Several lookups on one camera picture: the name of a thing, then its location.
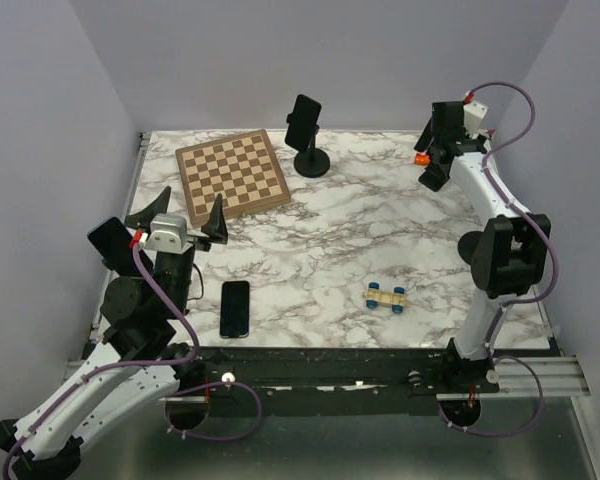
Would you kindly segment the black round-base pole phone stand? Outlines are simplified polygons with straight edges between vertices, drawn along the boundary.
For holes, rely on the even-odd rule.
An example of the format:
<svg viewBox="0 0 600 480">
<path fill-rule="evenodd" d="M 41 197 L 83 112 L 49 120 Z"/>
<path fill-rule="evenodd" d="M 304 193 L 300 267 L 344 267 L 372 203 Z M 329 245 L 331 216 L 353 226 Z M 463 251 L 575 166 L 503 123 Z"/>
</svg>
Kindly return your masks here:
<svg viewBox="0 0 600 480">
<path fill-rule="evenodd" d="M 318 125 L 308 149 L 305 152 L 297 151 L 294 157 L 295 171 L 306 178 L 322 177 L 329 171 L 331 166 L 328 154 L 316 146 L 316 137 L 319 131 L 320 127 Z"/>
</svg>

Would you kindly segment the black phone with silver edge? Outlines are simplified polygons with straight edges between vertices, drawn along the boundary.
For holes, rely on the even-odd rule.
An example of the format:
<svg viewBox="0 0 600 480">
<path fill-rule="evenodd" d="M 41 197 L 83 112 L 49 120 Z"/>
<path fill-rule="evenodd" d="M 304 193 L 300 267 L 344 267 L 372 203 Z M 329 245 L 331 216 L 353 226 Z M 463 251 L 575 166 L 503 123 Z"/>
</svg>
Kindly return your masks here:
<svg viewBox="0 0 600 480">
<path fill-rule="evenodd" d="M 415 143 L 414 150 L 419 154 L 426 154 L 433 142 L 432 119 L 426 123 L 421 135 Z"/>
</svg>

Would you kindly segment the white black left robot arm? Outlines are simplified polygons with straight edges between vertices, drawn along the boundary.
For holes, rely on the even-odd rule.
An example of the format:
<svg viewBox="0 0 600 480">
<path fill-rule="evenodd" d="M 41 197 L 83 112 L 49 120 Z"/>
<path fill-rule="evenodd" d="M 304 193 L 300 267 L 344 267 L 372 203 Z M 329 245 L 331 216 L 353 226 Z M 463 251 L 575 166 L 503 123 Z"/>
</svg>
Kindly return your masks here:
<svg viewBox="0 0 600 480">
<path fill-rule="evenodd" d="M 7 454 L 5 479 L 66 479 L 80 465 L 81 449 L 97 430 L 139 403 L 173 391 L 194 393 L 202 380 L 195 365 L 199 343 L 174 344 L 171 323 L 185 318 L 197 251 L 224 244 L 228 233 L 223 198 L 216 195 L 198 235 L 168 213 L 171 190 L 125 219 L 111 217 L 87 238 L 115 273 L 100 307 L 105 331 L 76 372 L 29 415 L 0 421 L 0 448 Z M 125 387 L 141 372 L 169 368 L 153 389 Z"/>
</svg>

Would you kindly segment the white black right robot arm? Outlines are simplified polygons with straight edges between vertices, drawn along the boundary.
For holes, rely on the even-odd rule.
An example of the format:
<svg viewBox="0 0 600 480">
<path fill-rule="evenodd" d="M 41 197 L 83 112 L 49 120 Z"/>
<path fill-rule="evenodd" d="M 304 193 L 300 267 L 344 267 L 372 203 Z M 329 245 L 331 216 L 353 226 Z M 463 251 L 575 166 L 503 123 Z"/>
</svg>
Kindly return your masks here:
<svg viewBox="0 0 600 480">
<path fill-rule="evenodd" d="M 458 241 L 458 253 L 470 266 L 473 304 L 450 341 L 453 358 L 440 367 L 440 379 L 460 392 L 476 380 L 472 362 L 485 363 L 509 307 L 523 303 L 542 279 L 551 223 L 516 204 L 487 160 L 488 138 L 479 132 L 487 107 L 470 100 L 434 102 L 431 117 L 416 144 L 429 157 L 419 182 L 437 192 L 447 182 L 465 194 L 480 221 Z"/>
</svg>

